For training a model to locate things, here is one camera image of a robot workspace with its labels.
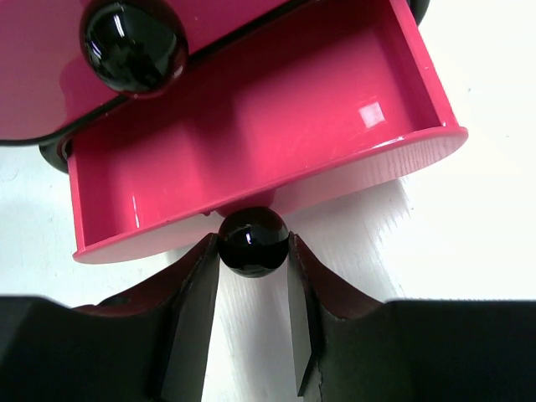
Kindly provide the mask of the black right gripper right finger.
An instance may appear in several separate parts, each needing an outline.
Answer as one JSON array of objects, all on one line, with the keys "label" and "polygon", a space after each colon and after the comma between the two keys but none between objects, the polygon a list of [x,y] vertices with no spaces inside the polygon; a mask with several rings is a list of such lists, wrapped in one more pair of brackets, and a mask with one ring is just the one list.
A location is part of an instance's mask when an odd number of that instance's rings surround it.
[{"label": "black right gripper right finger", "polygon": [[305,401],[532,401],[533,301],[378,301],[288,240],[296,391]]}]

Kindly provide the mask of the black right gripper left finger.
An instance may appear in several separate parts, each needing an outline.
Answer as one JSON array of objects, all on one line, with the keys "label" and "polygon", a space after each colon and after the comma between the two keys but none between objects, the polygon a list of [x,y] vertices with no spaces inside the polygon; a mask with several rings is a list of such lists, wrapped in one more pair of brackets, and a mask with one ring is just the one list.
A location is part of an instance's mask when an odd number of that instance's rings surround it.
[{"label": "black right gripper left finger", "polygon": [[219,282],[217,238],[96,305],[1,300],[4,401],[199,401]]}]

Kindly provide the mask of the pink black makeup drawer organizer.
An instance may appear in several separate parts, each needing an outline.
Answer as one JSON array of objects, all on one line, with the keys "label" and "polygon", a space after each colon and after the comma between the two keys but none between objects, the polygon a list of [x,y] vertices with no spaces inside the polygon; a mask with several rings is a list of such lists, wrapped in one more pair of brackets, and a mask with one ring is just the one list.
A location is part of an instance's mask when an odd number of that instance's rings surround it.
[{"label": "pink black makeup drawer organizer", "polygon": [[1,143],[66,173],[73,257],[196,242],[426,168],[467,140],[426,1],[4,1]]}]

